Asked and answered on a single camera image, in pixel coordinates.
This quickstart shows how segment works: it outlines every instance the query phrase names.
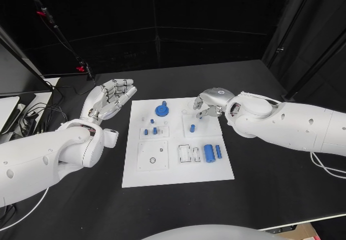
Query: black backdrop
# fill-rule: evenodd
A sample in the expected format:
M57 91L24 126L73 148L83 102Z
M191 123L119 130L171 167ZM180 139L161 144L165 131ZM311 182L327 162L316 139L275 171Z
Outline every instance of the black backdrop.
M94 73L259 59L286 0L41 0ZM32 0L0 3L0 25L43 74L77 63Z

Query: hole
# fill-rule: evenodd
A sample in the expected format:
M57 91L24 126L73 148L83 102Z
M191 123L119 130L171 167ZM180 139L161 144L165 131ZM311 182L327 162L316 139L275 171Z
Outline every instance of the hole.
M14 176L14 173L12 173L12 171L9 169L7 170L5 174L7 174L8 179L11 179L12 176Z
M48 164L48 158L45 156L43 157L43 163L44 163L44 165Z

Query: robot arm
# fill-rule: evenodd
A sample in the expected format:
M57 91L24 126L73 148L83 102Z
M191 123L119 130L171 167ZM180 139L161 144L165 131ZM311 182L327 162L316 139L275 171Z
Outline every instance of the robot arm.
M61 178L90 168L103 147L113 148L118 132L102 129L133 95L130 79L113 79L87 94L80 117L45 132L0 145L0 207L7 206L54 185Z
M227 125L244 138L259 137L285 148L346 156L346 114L325 108L278 102L241 92L234 96L221 88L207 89L195 98L192 108L208 109L195 117L218 117L224 112Z

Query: small blue piece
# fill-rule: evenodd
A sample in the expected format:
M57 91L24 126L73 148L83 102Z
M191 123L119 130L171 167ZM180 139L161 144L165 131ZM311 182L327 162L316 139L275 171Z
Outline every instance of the small blue piece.
M210 144L203 146L203 154L204 154L204 160L207 163L214 162L214 150L213 146Z
M188 131L192 133L194 132L194 124L190 125Z
M220 146L218 146L218 145L216 145L216 146L214 146L214 148L216 148L217 159L221 159L221 151L220 151Z
M165 101L161 102L161 105L155 107L154 113L158 117L164 117L168 114L168 107Z

